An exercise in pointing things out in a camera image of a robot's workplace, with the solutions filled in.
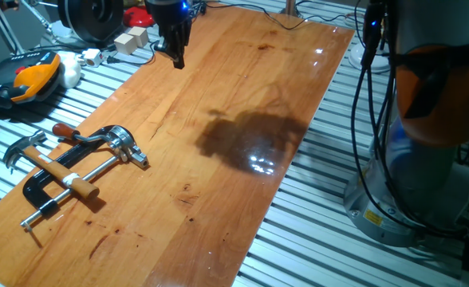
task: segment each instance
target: wooden board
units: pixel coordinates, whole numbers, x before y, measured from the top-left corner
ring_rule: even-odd
[[[124,126],[151,167],[116,165],[94,180],[98,200],[71,198],[33,234],[19,226],[34,208],[17,185],[0,202],[0,282],[230,285],[352,35],[311,22],[287,31],[238,8],[199,16],[185,69],[157,57],[79,127]]]

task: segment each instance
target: small white cube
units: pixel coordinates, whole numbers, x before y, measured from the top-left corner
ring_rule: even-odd
[[[128,31],[128,34],[132,35],[136,39],[137,47],[139,48],[144,47],[149,41],[148,31],[146,28],[133,27]]]
[[[117,52],[130,55],[137,49],[137,40],[132,35],[123,33],[114,40],[114,45]]]

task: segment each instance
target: claw hammer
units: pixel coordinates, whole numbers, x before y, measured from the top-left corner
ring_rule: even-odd
[[[2,161],[8,168],[12,167],[21,157],[45,169],[68,188],[78,192],[85,199],[93,199],[100,193],[98,187],[83,180],[78,174],[62,166],[57,161],[43,155],[34,145],[46,140],[43,131],[37,131],[32,136],[24,136],[8,147]]]

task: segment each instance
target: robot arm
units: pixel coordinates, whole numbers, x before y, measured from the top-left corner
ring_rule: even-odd
[[[159,26],[159,35],[164,38],[155,46],[155,51],[172,60],[174,67],[185,66],[183,55],[188,45],[192,20],[186,0],[145,0],[146,10]]]

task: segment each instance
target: clamp handle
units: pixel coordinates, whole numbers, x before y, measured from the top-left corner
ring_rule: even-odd
[[[63,123],[55,124],[52,127],[52,133],[55,136],[64,137],[68,140],[76,140],[75,136],[81,134],[78,130],[70,127],[68,124]]]
[[[23,150],[23,153],[28,158],[32,159],[38,166],[47,170],[51,175],[55,176],[57,180],[63,182],[69,188],[76,191],[85,199],[94,199],[100,193],[98,187],[95,187],[91,183],[83,180],[81,177],[72,176],[73,172],[64,167],[55,160],[51,160],[46,155],[40,153],[34,146],[29,146]]]

